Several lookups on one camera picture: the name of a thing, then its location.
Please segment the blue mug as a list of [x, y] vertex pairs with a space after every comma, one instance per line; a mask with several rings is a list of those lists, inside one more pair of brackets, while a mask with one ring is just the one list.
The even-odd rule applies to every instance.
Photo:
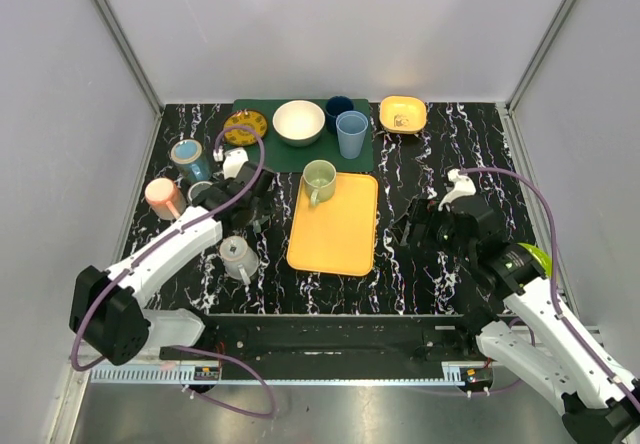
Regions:
[[177, 142], [170, 151], [170, 159], [189, 183], [208, 181], [211, 177], [209, 161], [202, 144], [195, 139]]

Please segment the dark teal mug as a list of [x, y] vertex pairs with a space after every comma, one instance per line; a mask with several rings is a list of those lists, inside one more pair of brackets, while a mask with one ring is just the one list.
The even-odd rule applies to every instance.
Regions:
[[187, 200], [192, 205], [196, 198], [212, 186], [210, 181], [199, 181], [191, 185], [187, 191]]

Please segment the dark green mat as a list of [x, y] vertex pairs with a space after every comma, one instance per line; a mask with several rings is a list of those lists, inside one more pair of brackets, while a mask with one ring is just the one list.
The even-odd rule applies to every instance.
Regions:
[[331, 162], [338, 172], [360, 173], [372, 172], [374, 168], [372, 124], [365, 134], [365, 141], [359, 156], [345, 159], [339, 152], [337, 137], [323, 130], [317, 141], [307, 147], [293, 147], [277, 136], [272, 125], [272, 117], [276, 109], [287, 102], [286, 99], [236, 99], [231, 113], [254, 110], [263, 114], [269, 128], [263, 138], [266, 156], [265, 166], [278, 173], [299, 173], [305, 165], [313, 160]]

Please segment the white grey mug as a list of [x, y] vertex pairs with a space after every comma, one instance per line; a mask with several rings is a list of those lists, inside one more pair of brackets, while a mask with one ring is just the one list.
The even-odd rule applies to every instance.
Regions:
[[257, 254], [241, 236], [225, 238], [219, 247], [219, 255], [226, 274], [249, 285], [259, 268]]

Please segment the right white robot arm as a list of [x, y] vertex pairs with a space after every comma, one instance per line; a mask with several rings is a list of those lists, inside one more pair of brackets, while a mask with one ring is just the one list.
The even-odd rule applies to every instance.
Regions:
[[544, 344], [519, 338], [486, 305], [468, 311], [454, 335], [466, 360], [483, 354], [538, 392], [577, 443], [620, 443], [639, 428], [639, 380], [617, 363], [555, 293], [541, 264], [505, 236], [479, 196], [439, 205], [415, 199], [391, 226], [396, 242], [468, 260], [473, 282], [514, 312]]

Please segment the right aluminium frame post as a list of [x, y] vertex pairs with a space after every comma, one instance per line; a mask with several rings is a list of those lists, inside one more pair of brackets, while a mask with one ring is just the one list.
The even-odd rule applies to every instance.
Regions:
[[505, 101], [505, 108], [508, 112], [513, 112], [521, 102], [578, 1], [561, 0], [514, 91]]

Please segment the yellow patterned plate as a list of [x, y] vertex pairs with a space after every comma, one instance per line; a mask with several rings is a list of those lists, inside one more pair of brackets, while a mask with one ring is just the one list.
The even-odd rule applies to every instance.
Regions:
[[233, 126], [251, 128], [260, 138], [268, 132], [269, 123], [264, 114], [257, 110], [241, 109], [234, 111], [223, 123], [226, 129], [225, 141], [236, 147], [251, 146], [256, 143], [255, 136], [245, 129], [231, 129]]

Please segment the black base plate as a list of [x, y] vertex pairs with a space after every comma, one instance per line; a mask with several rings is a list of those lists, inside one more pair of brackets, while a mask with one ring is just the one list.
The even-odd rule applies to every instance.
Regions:
[[483, 363], [462, 316], [214, 315], [196, 349], [217, 351], [270, 381], [417, 381], [442, 363]]

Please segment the left aluminium frame post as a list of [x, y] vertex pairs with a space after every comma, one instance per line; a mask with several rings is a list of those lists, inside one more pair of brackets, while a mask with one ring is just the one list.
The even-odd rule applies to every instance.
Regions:
[[134, 78], [137, 86], [145, 97], [149, 107], [156, 115], [160, 115], [164, 109], [164, 104], [158, 97], [150, 79], [144, 71], [136, 53], [131, 46], [124, 29], [119, 22], [109, 0], [91, 0], [101, 20], [106, 26], [112, 40], [119, 53]]

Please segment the sage green mug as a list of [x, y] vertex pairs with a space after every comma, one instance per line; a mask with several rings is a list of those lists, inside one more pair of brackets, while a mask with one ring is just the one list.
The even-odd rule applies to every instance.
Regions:
[[335, 194], [337, 171], [326, 160], [308, 163], [302, 173], [303, 187], [311, 207], [329, 201]]

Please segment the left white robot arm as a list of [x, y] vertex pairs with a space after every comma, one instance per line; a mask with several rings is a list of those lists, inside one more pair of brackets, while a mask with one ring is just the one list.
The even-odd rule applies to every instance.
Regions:
[[148, 348], [181, 346], [196, 360], [215, 350], [202, 313], [150, 310], [151, 298], [180, 269], [235, 231], [268, 220], [275, 174], [245, 162], [237, 175], [198, 193], [162, 233], [106, 270], [88, 266], [77, 278], [69, 327], [104, 360], [123, 365]]

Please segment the yellow square bowl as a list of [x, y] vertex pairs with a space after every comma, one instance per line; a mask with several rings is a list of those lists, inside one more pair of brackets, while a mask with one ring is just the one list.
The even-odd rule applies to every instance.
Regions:
[[382, 127], [396, 134], [417, 134], [427, 123], [427, 105], [418, 98], [388, 96], [379, 105]]

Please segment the grey faceted mug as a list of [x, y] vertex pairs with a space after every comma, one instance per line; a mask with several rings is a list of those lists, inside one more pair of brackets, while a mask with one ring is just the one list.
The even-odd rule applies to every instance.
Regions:
[[266, 231], [271, 225], [272, 204], [268, 200], [256, 199], [252, 204], [251, 228], [255, 234]]

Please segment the aluminium frame post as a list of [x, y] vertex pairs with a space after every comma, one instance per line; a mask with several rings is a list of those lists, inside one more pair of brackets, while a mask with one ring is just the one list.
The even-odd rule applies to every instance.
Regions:
[[561, 0], [514, 91], [505, 101], [505, 108], [508, 112], [513, 112], [521, 102], [578, 1]]
[[164, 109], [164, 104], [158, 97], [150, 79], [144, 71], [136, 53], [131, 46], [124, 29], [119, 22], [109, 0], [91, 0], [101, 20], [106, 26], [112, 40], [119, 53], [134, 78], [137, 86], [145, 97], [149, 107], [156, 115], [160, 115]]

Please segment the dark blue cup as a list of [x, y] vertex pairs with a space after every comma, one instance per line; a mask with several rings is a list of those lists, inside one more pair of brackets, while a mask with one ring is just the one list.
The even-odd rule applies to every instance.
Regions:
[[324, 106], [325, 126], [332, 134], [336, 134], [336, 121], [340, 114], [352, 111], [353, 101], [346, 96], [333, 96], [326, 101]]

